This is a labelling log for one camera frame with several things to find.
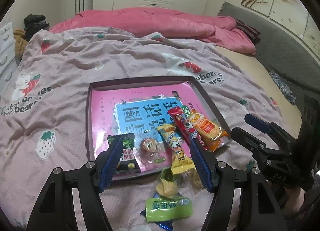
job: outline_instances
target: blue candy wrapper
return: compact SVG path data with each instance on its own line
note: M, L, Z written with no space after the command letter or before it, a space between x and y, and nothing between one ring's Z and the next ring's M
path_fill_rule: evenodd
M140 215L144 216L145 218L147 217L146 210L141 211ZM162 221L162 222L155 222L159 227L166 231L173 231L173 226L172 226L173 220L169 221Z

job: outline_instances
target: gray headboard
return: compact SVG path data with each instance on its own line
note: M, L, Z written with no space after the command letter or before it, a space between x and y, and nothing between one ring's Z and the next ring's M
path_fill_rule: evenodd
M218 14L243 21L261 32L256 59L268 70L274 70L297 96L297 106L303 109L305 94L320 100L320 66L296 39L268 20L225 2Z

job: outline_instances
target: blue gripper pad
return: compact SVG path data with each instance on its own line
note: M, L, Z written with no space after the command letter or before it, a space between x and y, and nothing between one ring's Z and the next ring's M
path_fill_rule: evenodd
M213 184L211 182L211 171L204 161L204 158L202 157L194 140L190 140L190 154L198 171L202 185L208 190L208 192L211 192L213 188Z
M261 119L257 118L256 116L254 116L252 114L247 114L244 117L244 121L262 133L270 133L271 132L271 129L270 129L268 123L262 121Z
M95 160L97 164L94 185L102 193L111 184L112 177L116 171L123 152L121 138L115 138L108 150L101 152Z

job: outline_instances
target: metal screw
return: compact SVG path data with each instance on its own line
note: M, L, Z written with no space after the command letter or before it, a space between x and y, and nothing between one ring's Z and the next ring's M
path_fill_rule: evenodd
M252 168L252 172L254 174L259 174L260 173L260 170L258 168Z
M218 162L218 167L220 168L225 168L227 166L227 164L223 161Z
M53 173L54 174L59 174L61 172L61 168L55 168L54 170L53 170Z
M87 162L87 164L85 166L87 168L93 168L94 167L94 162L93 161L89 161L89 162Z

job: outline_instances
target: yellow snack package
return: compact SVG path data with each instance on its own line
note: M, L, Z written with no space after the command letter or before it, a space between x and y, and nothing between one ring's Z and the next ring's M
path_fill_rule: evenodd
M217 149L220 144L220 138L223 136L229 136L224 129L219 127L219 125L208 120L203 114L194 110L188 119L211 151L215 151Z
M158 131L172 149L172 166L173 174L180 174L189 169L195 168L195 165L189 157L183 152L178 138L176 137L176 127L172 124L158 126Z
M178 184L172 175L171 169L164 169L160 175L160 183L156 186L156 191L160 196L173 198L178 193Z

